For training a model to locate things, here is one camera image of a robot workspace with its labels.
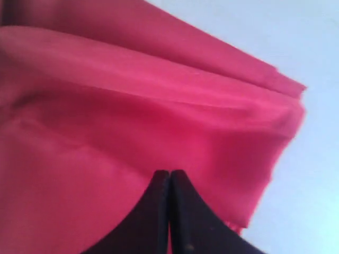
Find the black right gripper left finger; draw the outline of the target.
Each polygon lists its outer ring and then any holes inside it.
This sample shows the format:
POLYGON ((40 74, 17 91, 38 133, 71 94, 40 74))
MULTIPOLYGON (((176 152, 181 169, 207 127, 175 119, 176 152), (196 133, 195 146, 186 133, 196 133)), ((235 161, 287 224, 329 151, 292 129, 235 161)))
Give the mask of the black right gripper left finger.
POLYGON ((169 175, 165 170, 154 172, 136 206, 87 253, 167 253, 169 175))

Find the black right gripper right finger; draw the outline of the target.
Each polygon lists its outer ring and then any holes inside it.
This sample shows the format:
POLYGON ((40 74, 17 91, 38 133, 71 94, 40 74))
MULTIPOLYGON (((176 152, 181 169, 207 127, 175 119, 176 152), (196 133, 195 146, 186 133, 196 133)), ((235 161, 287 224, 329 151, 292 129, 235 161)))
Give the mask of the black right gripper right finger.
POLYGON ((182 170, 171 173, 169 208, 172 253, 262 253, 214 214, 182 170))

